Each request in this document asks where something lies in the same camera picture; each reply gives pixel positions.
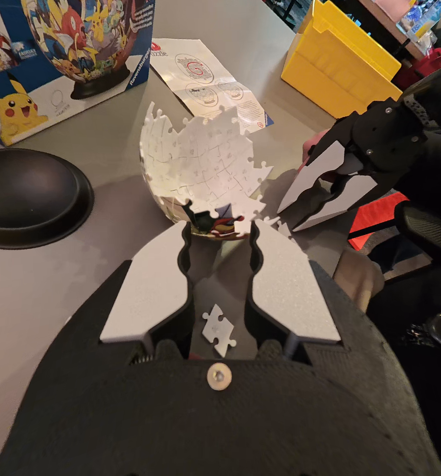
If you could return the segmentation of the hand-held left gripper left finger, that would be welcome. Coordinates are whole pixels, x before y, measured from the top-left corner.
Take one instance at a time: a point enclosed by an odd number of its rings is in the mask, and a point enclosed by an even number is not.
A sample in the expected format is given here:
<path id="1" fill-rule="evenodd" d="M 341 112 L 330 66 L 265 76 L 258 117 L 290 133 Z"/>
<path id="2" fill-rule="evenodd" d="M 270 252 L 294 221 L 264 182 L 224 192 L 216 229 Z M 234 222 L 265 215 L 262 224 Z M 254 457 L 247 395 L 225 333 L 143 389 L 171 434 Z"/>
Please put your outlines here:
<path id="1" fill-rule="evenodd" d="M 153 353 L 162 340 L 189 355 L 195 308 L 190 269 L 191 224 L 179 221 L 132 258 L 100 334 L 105 344 L 141 342 Z"/>

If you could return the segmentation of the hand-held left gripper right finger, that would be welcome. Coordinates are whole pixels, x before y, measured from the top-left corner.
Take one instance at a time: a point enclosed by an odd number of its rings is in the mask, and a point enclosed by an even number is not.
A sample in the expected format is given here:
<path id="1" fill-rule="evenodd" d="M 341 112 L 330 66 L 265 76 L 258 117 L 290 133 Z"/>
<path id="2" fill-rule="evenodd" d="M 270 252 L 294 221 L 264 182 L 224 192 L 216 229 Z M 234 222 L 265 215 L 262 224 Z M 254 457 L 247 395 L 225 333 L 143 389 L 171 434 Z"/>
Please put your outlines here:
<path id="1" fill-rule="evenodd" d="M 307 254 L 263 220 L 251 223 L 250 268 L 244 323 L 259 349 L 280 344 L 292 360 L 307 344 L 341 342 Z"/>

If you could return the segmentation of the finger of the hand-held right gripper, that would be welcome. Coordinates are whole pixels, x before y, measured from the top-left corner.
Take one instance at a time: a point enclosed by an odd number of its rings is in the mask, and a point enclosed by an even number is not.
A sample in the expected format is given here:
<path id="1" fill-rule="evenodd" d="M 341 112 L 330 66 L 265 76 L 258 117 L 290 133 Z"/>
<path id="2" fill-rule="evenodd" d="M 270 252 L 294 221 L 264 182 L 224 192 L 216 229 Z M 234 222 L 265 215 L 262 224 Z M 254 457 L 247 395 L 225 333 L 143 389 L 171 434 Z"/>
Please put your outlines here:
<path id="1" fill-rule="evenodd" d="M 322 202 L 312 215 L 298 223 L 292 231 L 302 231 L 344 214 L 377 185 L 370 176 L 348 176 L 340 183 L 338 191 L 334 192 L 332 197 Z"/>
<path id="2" fill-rule="evenodd" d="M 315 184 L 322 174 L 339 168 L 344 163 L 344 157 L 344 146 L 335 141 L 317 158 L 304 165 L 281 200 L 277 213 L 282 213 L 291 206 L 312 212 L 321 205 L 326 194 L 315 189 Z"/>

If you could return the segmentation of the partly built puzzle ball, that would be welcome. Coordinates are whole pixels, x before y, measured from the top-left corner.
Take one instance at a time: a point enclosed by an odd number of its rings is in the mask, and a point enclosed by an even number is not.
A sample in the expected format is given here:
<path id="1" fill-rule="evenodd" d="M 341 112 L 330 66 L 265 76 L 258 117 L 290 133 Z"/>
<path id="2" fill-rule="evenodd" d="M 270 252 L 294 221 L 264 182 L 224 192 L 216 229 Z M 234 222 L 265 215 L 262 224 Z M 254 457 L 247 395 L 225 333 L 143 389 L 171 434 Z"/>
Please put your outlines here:
<path id="1" fill-rule="evenodd" d="M 151 102 L 140 132 L 140 166 L 146 185 L 174 224 L 217 241 L 246 238 L 265 208 L 253 197 L 273 166 L 254 163 L 253 142 L 241 133 L 235 108 L 220 108 L 210 119 L 184 119 L 177 132 Z"/>

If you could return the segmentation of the black round ball stand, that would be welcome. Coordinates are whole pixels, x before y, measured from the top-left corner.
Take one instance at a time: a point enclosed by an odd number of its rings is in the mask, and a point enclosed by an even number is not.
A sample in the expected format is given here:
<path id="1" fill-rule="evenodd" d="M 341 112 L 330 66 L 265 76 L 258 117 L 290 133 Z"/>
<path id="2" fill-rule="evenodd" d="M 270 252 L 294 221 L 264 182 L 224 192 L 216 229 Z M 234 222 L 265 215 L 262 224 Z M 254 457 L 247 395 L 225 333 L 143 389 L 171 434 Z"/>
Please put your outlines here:
<path id="1" fill-rule="evenodd" d="M 58 156 L 0 149 L 0 249 L 60 241 L 90 216 L 94 192 L 86 175 Z"/>

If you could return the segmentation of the blue puzzle box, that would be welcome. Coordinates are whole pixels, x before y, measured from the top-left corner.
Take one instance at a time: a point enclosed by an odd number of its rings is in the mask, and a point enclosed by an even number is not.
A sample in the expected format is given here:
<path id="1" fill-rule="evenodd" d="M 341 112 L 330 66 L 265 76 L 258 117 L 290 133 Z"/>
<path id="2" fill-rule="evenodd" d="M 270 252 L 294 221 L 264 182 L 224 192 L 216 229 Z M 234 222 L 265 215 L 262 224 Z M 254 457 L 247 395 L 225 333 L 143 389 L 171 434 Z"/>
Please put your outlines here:
<path id="1" fill-rule="evenodd" d="M 0 145 L 148 79 L 154 0 L 0 1 Z"/>

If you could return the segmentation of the person's right hand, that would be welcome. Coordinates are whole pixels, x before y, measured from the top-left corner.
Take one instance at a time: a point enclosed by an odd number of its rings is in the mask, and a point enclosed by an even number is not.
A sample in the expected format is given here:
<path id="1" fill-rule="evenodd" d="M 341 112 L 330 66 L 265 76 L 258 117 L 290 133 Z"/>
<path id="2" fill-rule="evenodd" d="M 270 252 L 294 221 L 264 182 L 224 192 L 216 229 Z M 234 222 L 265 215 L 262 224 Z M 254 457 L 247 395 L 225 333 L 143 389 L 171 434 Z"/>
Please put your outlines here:
<path id="1" fill-rule="evenodd" d="M 302 163 L 301 166 L 298 169 L 298 172 L 307 164 L 309 158 L 310 158 L 310 153 L 311 150 L 316 146 L 316 144 L 321 140 L 321 138 L 329 132 L 329 128 L 325 129 L 317 134 L 315 134 L 313 137 L 311 137 L 309 140 L 305 141 L 302 147 Z"/>

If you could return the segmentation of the red fabric item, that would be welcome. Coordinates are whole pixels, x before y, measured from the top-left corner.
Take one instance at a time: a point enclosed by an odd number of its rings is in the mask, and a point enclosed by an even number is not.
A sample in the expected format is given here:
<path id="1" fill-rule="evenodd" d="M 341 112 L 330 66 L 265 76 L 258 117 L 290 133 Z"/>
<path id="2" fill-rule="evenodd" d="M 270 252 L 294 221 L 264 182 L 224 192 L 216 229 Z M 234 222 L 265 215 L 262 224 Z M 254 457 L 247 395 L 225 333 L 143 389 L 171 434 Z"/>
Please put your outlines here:
<path id="1" fill-rule="evenodd" d="M 375 225 L 389 222 L 394 218 L 394 210 L 398 203 L 408 200 L 400 192 L 394 192 L 382 197 L 374 202 L 361 206 L 352 223 L 350 233 L 361 231 L 362 234 L 354 238 L 348 238 L 348 243 L 355 251 L 361 251 L 366 241 L 373 235 L 373 232 L 366 233 L 363 230 Z"/>

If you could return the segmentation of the person's tan trousers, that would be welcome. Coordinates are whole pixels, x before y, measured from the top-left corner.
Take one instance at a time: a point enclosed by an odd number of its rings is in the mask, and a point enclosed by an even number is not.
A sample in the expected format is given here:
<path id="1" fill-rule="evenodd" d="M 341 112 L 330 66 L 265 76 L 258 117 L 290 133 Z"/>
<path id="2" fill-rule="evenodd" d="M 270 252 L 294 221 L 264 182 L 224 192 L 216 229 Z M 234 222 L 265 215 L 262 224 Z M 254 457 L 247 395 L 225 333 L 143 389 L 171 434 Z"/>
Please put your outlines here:
<path id="1" fill-rule="evenodd" d="M 349 247 L 343 250 L 339 258 L 333 280 L 363 313 L 366 313 L 371 299 L 385 285 L 380 266 Z"/>

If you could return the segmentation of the red crate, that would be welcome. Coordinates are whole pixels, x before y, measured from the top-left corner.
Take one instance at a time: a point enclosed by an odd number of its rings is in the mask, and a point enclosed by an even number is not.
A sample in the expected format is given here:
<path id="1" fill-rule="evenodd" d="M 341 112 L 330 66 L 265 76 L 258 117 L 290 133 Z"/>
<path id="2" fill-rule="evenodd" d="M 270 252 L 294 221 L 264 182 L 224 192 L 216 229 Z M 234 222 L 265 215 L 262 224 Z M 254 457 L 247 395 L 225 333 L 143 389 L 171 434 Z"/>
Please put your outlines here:
<path id="1" fill-rule="evenodd" d="M 420 60 L 403 60 L 402 66 L 392 79 L 392 83 L 405 91 L 408 87 L 441 69 L 441 48 L 432 48 Z"/>

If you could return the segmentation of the yellow plastic bin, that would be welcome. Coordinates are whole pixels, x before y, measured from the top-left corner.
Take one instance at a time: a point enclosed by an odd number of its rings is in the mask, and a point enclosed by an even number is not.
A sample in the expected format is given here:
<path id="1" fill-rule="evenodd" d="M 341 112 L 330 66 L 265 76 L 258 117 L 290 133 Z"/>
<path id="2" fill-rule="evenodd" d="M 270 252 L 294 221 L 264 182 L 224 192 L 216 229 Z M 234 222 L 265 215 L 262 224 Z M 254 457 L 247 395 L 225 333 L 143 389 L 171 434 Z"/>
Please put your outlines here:
<path id="1" fill-rule="evenodd" d="M 281 79 L 332 117 L 398 100 L 401 63 L 331 1 L 313 1 L 290 45 Z"/>

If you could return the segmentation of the black office chair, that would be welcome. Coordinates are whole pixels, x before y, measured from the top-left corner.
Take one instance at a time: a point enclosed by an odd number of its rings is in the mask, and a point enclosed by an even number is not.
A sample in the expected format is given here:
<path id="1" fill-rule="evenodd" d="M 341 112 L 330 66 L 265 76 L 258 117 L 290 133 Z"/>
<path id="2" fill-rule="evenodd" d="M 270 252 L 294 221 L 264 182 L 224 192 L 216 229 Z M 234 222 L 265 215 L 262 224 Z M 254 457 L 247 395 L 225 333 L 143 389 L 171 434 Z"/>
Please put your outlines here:
<path id="1" fill-rule="evenodd" d="M 401 235 L 432 261 L 441 262 L 441 217 L 411 201 L 402 201 L 395 206 L 394 222 Z"/>

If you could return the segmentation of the white instruction leaflet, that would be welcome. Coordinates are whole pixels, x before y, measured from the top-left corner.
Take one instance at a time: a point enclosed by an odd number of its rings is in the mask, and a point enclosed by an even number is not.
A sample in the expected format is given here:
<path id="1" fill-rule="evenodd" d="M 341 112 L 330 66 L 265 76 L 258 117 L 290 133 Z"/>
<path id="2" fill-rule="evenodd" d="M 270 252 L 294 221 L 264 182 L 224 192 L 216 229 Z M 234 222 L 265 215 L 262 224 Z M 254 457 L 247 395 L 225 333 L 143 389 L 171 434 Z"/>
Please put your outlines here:
<path id="1" fill-rule="evenodd" d="M 152 40 L 152 68 L 193 116 L 237 110 L 241 133 L 274 124 L 253 92 L 238 82 L 200 39 Z"/>

